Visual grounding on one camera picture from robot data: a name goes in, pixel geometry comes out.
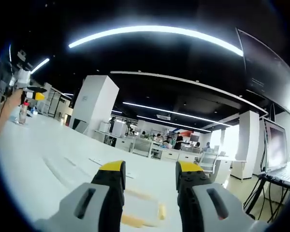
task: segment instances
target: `bottle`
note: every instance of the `bottle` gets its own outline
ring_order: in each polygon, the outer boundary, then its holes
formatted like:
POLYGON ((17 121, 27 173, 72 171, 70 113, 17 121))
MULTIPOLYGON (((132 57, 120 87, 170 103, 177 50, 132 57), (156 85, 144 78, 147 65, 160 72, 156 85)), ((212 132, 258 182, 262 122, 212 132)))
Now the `bottle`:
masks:
POLYGON ((28 106, 29 106, 29 103, 28 102, 24 102, 21 105, 21 108, 20 108, 20 111, 19 111, 19 119, 18 119, 18 122, 20 124, 25 124, 25 122, 26 122, 27 108, 28 108, 28 106))

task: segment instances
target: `ceiling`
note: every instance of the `ceiling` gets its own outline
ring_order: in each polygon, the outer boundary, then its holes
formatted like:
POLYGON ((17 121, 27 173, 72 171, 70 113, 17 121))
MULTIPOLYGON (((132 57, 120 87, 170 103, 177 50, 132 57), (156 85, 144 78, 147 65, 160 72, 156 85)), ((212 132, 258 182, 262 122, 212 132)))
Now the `ceiling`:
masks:
MULTIPOLYGON (((114 109, 124 116, 157 119, 157 112, 122 104, 131 102, 211 120, 240 113, 249 105, 202 87, 147 75, 111 74, 132 71, 170 75, 220 88, 267 107, 267 101, 246 91, 244 63, 239 55, 200 39, 170 33, 133 32, 103 37, 73 49, 68 44, 85 36, 127 26, 179 27, 217 37, 240 48, 235 28, 260 39, 290 65, 290 0, 122 0, 38 1, 27 11, 26 23, 15 33, 17 52, 36 66, 50 61, 32 76, 77 97, 87 75, 107 74, 120 88, 114 109)), ((183 116, 171 122, 202 128, 211 124, 183 116)))

